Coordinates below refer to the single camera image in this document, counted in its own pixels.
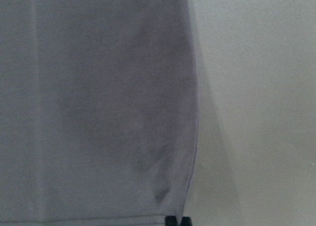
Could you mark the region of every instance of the black object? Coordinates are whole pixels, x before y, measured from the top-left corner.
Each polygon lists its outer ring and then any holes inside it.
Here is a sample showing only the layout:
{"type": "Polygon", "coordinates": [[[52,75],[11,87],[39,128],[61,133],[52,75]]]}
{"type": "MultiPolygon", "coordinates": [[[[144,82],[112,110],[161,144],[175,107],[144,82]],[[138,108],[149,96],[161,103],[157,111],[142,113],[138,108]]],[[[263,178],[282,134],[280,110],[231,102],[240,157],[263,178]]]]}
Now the black object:
{"type": "MultiPolygon", "coordinates": [[[[175,216],[166,216],[165,226],[177,226],[177,218],[175,216]]],[[[183,217],[180,226],[192,226],[190,217],[183,217]]]]}

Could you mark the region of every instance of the white wall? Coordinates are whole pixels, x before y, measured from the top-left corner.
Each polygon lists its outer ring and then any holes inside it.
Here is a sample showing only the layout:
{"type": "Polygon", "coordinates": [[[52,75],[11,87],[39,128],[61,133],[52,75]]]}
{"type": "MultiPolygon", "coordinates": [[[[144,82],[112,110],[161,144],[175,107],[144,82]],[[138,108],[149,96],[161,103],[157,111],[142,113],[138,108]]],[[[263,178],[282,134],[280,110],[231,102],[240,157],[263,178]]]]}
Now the white wall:
{"type": "Polygon", "coordinates": [[[316,226],[316,0],[189,0],[194,226],[316,226]]]}

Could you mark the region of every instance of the wall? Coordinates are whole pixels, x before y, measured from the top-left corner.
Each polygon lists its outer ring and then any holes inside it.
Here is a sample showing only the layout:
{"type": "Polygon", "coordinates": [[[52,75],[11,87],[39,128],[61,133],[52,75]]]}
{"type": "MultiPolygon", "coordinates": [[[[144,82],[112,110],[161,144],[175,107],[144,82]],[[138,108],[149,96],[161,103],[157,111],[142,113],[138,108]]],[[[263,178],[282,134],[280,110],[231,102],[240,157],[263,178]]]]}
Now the wall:
{"type": "Polygon", "coordinates": [[[194,226],[316,225],[316,0],[189,0],[194,226]]]}

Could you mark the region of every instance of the gray fabric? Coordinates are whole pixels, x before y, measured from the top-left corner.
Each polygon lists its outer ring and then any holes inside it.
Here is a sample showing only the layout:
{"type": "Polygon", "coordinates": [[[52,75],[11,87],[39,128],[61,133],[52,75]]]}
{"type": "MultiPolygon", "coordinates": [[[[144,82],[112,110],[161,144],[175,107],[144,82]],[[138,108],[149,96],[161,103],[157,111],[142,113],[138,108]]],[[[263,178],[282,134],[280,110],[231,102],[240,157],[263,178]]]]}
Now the gray fabric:
{"type": "Polygon", "coordinates": [[[197,139],[186,0],[0,7],[0,225],[182,216],[197,139]]]}

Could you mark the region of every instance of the cloth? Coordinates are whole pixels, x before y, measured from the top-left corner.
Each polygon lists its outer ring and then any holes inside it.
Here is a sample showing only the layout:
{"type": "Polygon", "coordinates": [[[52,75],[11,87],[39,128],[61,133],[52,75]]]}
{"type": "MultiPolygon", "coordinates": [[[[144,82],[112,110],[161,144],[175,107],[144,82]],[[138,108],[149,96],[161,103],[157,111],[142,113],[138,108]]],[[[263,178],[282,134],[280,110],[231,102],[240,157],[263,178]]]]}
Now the cloth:
{"type": "Polygon", "coordinates": [[[187,0],[0,0],[0,226],[164,225],[193,172],[187,0]]]}

